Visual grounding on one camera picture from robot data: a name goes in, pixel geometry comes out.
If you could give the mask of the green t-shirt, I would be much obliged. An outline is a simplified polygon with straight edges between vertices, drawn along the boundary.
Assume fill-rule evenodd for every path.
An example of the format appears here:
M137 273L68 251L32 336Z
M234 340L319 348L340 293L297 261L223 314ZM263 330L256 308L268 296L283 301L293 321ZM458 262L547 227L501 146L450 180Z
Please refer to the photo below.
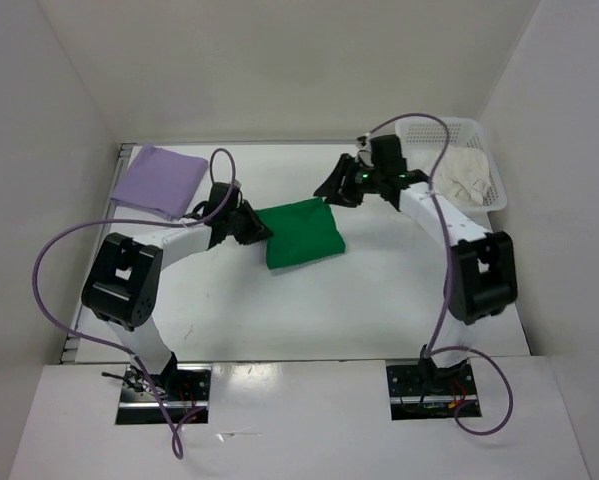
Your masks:
M261 209L257 214L273 233L266 246L269 270L295 267L346 251L332 210L320 198Z

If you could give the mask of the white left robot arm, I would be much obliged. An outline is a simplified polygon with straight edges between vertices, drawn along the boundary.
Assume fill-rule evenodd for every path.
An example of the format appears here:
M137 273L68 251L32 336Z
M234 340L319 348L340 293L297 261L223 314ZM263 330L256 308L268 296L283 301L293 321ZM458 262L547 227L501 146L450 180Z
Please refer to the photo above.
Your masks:
M113 232L105 237L82 290L82 304L115 333L131 351L143 376L143 387L154 398L168 399L185 387L178 360L165 344L153 319L160 276L164 269L194 254L206 252L232 236L241 245L273 237L239 185L218 182L209 198L183 221L193 227L169 227L135 237Z

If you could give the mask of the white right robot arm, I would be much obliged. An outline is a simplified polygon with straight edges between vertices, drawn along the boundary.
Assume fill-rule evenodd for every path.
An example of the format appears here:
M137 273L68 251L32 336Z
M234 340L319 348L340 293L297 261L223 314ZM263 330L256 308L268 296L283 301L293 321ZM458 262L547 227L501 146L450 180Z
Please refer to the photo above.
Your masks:
M415 221L444 250L447 270L442 315L418 360L418 382L429 393L447 387L470 351L468 333L518 296L514 248L505 232L489 232L470 221L436 190L454 148L443 144L428 166L408 160L395 134L363 136L357 154L342 154L312 198L250 209L250 234L265 241L265 264L286 270L345 253L333 207L356 208L377 195Z

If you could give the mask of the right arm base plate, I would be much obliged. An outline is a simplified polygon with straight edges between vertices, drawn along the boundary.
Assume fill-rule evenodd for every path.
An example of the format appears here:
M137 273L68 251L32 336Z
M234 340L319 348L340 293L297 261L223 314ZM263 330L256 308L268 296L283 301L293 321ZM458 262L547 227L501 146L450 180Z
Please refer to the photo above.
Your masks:
M450 368L437 368L431 359L388 363L386 376L393 421L481 416L468 360Z

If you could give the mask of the purple t-shirt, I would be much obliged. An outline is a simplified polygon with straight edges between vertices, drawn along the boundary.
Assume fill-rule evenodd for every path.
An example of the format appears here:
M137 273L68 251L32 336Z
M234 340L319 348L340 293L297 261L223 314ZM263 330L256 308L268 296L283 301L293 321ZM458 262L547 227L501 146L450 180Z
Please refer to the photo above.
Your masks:
M186 212L209 161L143 146L118 180L111 200L120 206L178 220Z

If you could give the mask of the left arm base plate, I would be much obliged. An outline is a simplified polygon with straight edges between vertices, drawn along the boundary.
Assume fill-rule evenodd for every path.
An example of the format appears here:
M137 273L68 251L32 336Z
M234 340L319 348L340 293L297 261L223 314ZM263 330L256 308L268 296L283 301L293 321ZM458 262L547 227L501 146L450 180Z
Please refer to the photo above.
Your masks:
M156 393L174 425L208 422L211 374L209 365L183 365L174 387L165 388L154 380ZM153 390L135 366L127 365L123 374L102 372L101 376L120 383L117 425L166 424Z

